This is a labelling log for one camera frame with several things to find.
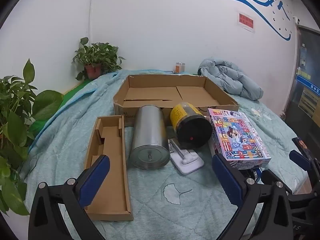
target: yellow label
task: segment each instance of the yellow label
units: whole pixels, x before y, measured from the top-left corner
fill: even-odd
[[[201,114],[200,111],[199,111],[198,109],[196,109],[192,104],[189,104],[189,103],[188,103],[188,105],[189,105],[189,106],[192,108],[192,110],[195,111],[197,114]]]
[[[174,130],[177,128],[178,122],[187,115],[187,112],[183,109],[182,105],[176,105],[171,113],[170,113],[170,120]]]

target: cardboard box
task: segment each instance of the cardboard box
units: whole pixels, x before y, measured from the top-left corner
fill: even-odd
[[[99,155],[110,159],[110,171],[85,208],[92,220],[133,220],[127,181],[124,146],[124,117],[122,115],[98,117],[91,134],[84,168],[96,161]]]
[[[212,155],[222,154],[239,170],[269,163],[271,156],[244,113],[209,108],[207,117],[213,129],[208,142]]]
[[[210,79],[193,75],[131,75],[113,97],[115,114],[124,115],[124,125],[133,126],[141,106],[162,109],[166,125],[170,112],[180,102],[188,102],[206,115],[207,108],[237,111],[239,106]]]

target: white plastic stand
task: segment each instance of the white plastic stand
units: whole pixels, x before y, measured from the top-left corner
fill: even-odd
[[[187,175],[204,165],[204,161],[194,150],[181,149],[176,138],[168,140],[170,159],[178,170]]]

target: red sign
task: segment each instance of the red sign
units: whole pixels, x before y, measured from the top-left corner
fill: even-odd
[[[253,20],[241,13],[239,13],[239,22],[241,22],[244,25],[247,25],[250,28],[253,28]]]

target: cardboard tray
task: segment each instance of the cardboard tray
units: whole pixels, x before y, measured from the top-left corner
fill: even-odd
[[[98,117],[91,134],[84,168],[96,161],[99,155],[110,159],[110,171],[85,208],[92,220],[133,220],[124,146],[124,117],[122,115]]]
[[[238,111],[239,105],[220,87],[204,76],[129,75],[113,97],[115,114],[124,115],[124,125],[133,126],[141,106],[162,109],[166,125],[170,112],[180,102],[188,102],[206,115],[208,107]]]

